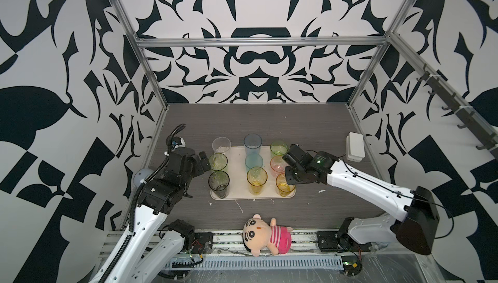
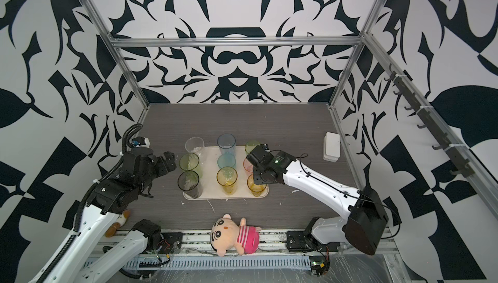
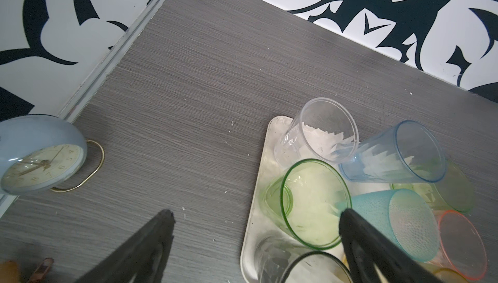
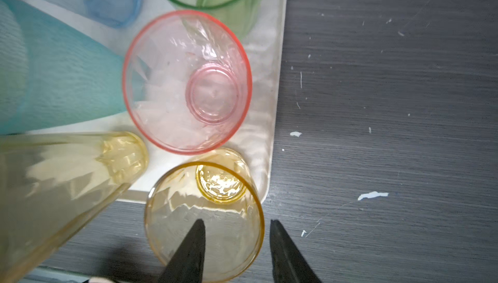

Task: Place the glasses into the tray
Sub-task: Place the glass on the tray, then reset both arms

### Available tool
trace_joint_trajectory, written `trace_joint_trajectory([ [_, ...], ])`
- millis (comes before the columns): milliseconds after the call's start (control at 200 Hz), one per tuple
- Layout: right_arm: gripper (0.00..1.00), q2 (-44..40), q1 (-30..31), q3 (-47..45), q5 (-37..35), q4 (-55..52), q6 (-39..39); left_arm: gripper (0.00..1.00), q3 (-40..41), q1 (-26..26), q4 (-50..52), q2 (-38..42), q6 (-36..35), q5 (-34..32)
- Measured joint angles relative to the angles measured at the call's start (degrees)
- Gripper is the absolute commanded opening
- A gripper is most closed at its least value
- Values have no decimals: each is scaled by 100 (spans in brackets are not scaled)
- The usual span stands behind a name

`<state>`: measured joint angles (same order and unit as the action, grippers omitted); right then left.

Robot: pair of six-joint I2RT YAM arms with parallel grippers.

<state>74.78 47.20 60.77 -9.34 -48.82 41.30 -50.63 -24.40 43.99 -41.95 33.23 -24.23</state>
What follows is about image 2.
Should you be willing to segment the pink plastic cup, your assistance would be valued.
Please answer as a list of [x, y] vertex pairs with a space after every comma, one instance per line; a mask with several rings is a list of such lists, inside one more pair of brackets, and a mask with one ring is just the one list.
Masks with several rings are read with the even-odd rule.
[[253, 167], [254, 167], [253, 164], [248, 159], [244, 159], [243, 168], [245, 169], [247, 174], [253, 173]]

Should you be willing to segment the short yellow plastic cup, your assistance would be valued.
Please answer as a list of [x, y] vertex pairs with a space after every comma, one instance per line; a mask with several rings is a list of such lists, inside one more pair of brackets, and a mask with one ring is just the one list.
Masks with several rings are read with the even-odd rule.
[[267, 185], [255, 184], [253, 175], [248, 177], [246, 184], [254, 197], [259, 197], [267, 189]]

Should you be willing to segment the short green plastic cup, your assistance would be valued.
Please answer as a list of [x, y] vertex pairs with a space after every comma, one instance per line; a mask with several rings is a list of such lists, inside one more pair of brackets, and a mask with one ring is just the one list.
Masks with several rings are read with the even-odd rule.
[[245, 152], [248, 155], [255, 147], [259, 146], [261, 143], [258, 140], [249, 140], [245, 144]]

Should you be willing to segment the tall yellow plastic cup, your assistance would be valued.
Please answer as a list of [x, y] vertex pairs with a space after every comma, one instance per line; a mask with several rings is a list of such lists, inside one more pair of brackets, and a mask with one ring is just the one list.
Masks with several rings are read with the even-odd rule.
[[237, 170], [233, 167], [221, 168], [217, 173], [217, 182], [222, 187], [227, 195], [232, 195], [237, 188], [236, 182], [238, 180]]

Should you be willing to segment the teal plastic cup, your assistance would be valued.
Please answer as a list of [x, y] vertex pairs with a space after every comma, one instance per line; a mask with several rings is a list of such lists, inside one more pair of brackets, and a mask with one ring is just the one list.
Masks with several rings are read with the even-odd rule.
[[236, 157], [231, 153], [223, 153], [217, 160], [217, 165], [222, 168], [236, 168]]

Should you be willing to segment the tall green plastic cup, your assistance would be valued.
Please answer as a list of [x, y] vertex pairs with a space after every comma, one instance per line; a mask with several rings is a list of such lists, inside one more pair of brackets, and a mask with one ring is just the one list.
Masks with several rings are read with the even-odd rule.
[[202, 177], [202, 166], [200, 157], [195, 153], [187, 153], [179, 160], [179, 166], [183, 171], [194, 171], [199, 178]]

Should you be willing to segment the tall blue plastic cup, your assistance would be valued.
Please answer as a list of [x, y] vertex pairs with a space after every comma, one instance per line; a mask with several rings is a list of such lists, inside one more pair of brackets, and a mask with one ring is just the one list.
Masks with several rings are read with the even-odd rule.
[[236, 155], [236, 138], [230, 133], [224, 133], [217, 139], [217, 145], [222, 154], [230, 153]]

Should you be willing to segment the dark grey plastic cup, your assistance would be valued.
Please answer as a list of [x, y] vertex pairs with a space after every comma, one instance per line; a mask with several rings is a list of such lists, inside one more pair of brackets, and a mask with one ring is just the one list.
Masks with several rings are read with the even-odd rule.
[[189, 196], [192, 199], [197, 199], [202, 193], [200, 177], [193, 170], [181, 173], [177, 179], [177, 185], [186, 196]]

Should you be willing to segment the clear plastic cup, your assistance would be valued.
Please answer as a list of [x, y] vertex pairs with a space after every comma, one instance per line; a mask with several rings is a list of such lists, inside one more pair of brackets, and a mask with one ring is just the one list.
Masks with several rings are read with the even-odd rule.
[[201, 137], [191, 137], [188, 139], [185, 142], [185, 150], [188, 153], [196, 154], [201, 163], [206, 160], [205, 143]]

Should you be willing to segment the beige plastic tray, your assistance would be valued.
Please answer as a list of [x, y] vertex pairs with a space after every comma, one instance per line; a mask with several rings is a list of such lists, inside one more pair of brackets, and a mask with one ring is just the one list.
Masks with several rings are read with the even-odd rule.
[[222, 186], [218, 183], [217, 173], [220, 170], [217, 160], [220, 156], [220, 149], [217, 146], [205, 147], [204, 154], [206, 160], [201, 164], [202, 177], [200, 179], [200, 196], [192, 198], [185, 192], [183, 196], [189, 201], [200, 200], [229, 200], [229, 199], [263, 199], [269, 195], [270, 188], [267, 186], [259, 196], [254, 196], [247, 185], [249, 173], [243, 166], [243, 161], [246, 157], [245, 147], [236, 146], [236, 171], [237, 181], [234, 184], [235, 191], [233, 194], [227, 194]]

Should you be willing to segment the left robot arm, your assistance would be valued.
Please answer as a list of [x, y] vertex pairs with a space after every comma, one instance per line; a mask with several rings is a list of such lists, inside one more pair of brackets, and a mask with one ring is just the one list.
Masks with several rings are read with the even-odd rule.
[[144, 251], [155, 251], [162, 239], [159, 225], [141, 220], [125, 238], [97, 261], [84, 264], [119, 216], [143, 195], [152, 182], [176, 170], [175, 155], [156, 156], [150, 148], [123, 152], [123, 162], [111, 178], [95, 182], [77, 210], [73, 230], [33, 282], [106, 282]]

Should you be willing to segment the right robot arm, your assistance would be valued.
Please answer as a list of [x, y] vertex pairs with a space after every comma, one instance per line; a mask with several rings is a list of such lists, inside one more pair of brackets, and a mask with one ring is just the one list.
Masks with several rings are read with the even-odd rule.
[[306, 166], [301, 157], [257, 145], [246, 159], [253, 166], [254, 183], [280, 183], [294, 187], [327, 205], [336, 218], [319, 218], [312, 224], [311, 236], [321, 244], [348, 242], [356, 250], [376, 254], [389, 222], [378, 193], [371, 187], [347, 187]]

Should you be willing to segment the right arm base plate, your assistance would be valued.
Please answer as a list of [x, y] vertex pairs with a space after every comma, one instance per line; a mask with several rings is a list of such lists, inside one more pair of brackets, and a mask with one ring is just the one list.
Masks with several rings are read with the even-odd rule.
[[321, 252], [326, 253], [337, 252], [340, 242], [330, 242], [328, 244], [321, 244], [316, 240], [311, 233], [305, 231], [287, 231], [286, 232], [286, 248], [292, 253], [308, 253], [308, 252]]

